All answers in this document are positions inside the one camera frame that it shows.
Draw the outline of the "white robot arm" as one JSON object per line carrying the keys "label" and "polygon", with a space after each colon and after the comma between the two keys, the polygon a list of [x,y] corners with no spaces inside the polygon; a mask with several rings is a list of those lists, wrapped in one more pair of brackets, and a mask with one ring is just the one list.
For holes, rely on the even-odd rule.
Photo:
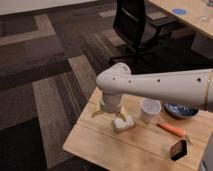
{"label": "white robot arm", "polygon": [[102,96],[93,116],[109,113],[126,121],[124,94],[213,112],[213,69],[134,75],[127,64],[117,63],[97,76],[96,86]]}

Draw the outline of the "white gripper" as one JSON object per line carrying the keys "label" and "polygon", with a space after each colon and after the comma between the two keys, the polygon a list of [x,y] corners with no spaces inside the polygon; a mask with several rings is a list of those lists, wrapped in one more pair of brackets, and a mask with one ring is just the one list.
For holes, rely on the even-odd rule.
{"label": "white gripper", "polygon": [[[115,115],[122,119],[124,122],[126,121],[126,112],[125,110],[121,110],[122,102],[121,95],[112,95],[103,93],[100,101],[100,107],[104,112],[107,113],[115,113]],[[92,117],[101,114],[101,110],[97,109],[95,112],[92,113]]]}

